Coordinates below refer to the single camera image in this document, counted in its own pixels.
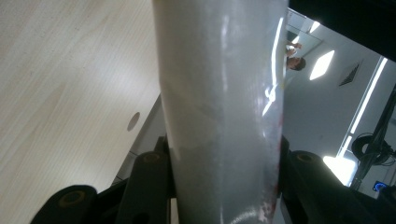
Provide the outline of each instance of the ceiling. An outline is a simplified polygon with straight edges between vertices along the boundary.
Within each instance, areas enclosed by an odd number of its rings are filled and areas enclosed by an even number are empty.
[[[351,122],[383,55],[324,25],[320,25],[316,31],[309,34],[313,20],[300,15],[299,12],[295,14],[297,16],[290,16],[289,24],[299,26],[304,35],[312,35],[312,38],[303,38],[299,41],[303,44],[303,49],[304,47],[310,49],[304,49],[300,55],[296,55],[305,57],[306,68],[300,72],[289,70],[286,74],[283,134],[290,140],[292,150],[311,151],[321,157],[335,156],[349,132]],[[312,42],[316,39],[319,43],[312,47]],[[331,50],[335,53],[326,74],[310,80],[309,76],[316,60]],[[340,80],[357,63],[360,66],[353,81],[340,87]],[[388,60],[375,85],[361,122],[356,132],[352,134],[352,142],[360,134],[372,133],[375,130],[396,83],[395,73],[396,63]],[[386,141],[396,148],[396,139],[393,138],[396,134],[396,126],[393,123],[389,124]],[[353,154],[348,151],[346,157],[356,161]],[[394,173],[393,167],[390,168],[375,167],[371,176],[377,180],[389,179],[387,176]],[[373,179],[370,178],[366,180],[367,194],[372,193],[372,190],[370,191],[372,181]]]

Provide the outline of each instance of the light wood surface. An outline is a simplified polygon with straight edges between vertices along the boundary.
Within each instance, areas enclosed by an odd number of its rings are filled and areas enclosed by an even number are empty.
[[[0,223],[111,185],[159,95],[156,57],[150,1],[0,1]]]

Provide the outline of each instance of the desk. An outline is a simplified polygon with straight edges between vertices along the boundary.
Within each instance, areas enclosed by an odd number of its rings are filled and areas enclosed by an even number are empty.
[[[0,223],[30,222],[70,185],[107,189],[157,74],[150,1],[1,1]]]

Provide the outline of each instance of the fluorescent light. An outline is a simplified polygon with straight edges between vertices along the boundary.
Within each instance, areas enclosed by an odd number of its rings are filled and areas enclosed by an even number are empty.
[[[379,65],[378,69],[376,70],[373,82],[370,85],[369,90],[367,91],[366,96],[364,97],[363,103],[361,104],[361,109],[359,110],[358,116],[356,117],[352,128],[350,130],[351,133],[354,133],[356,131],[356,128],[358,127],[359,122],[361,122],[361,116],[363,115],[364,110],[366,109],[367,104],[369,103],[370,97],[373,94],[373,90],[375,88],[376,82],[378,81],[379,77],[381,76],[382,70],[385,67],[385,64],[387,63],[388,59],[384,58]]]
[[[314,24],[312,24],[311,30],[309,30],[309,34],[314,32],[319,26],[320,26],[320,23],[317,21],[314,21]]]
[[[352,140],[352,136],[348,136],[344,145],[341,147],[341,152],[338,153],[337,157],[343,157],[346,154],[347,148],[349,147],[350,141]]]
[[[332,51],[326,53],[325,55],[321,56],[320,58],[318,58],[317,62],[315,63],[314,70],[312,71],[311,77],[309,78],[309,80],[313,80],[317,77],[321,77],[326,73],[327,68],[330,65],[330,62],[332,61],[333,55],[334,55],[334,50],[332,50]]]
[[[355,172],[356,162],[342,157],[334,158],[329,156],[325,156],[323,161],[344,186],[350,185],[352,175]]]

